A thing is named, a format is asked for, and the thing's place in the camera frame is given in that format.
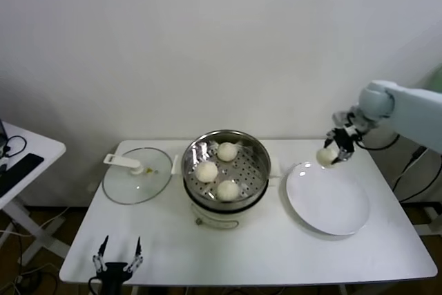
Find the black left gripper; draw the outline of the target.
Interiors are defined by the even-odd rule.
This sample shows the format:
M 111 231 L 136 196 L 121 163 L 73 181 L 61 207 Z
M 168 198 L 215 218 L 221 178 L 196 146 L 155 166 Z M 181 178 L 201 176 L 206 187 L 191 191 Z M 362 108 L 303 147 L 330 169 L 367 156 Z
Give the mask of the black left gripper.
M 99 273 L 102 282 L 101 295 L 121 295 L 123 283 L 128 281 L 132 274 L 143 263 L 141 238 L 137 239 L 135 255 L 130 264 L 128 263 L 105 263 L 104 252 L 108 243 L 108 236 L 100 245 L 97 254 L 93 256 L 95 271 Z

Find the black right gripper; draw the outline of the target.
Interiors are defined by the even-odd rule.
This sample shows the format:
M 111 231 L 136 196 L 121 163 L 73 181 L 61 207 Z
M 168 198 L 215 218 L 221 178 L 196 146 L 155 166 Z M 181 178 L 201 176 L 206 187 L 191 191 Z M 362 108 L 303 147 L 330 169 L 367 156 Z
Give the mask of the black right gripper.
M 354 141 L 356 134 L 349 133 L 345 128 L 335 128 L 326 134 L 324 149 L 332 143 L 336 143 L 339 148 L 337 156 L 332 160 L 331 165 L 346 162 L 350 159 L 354 152 Z

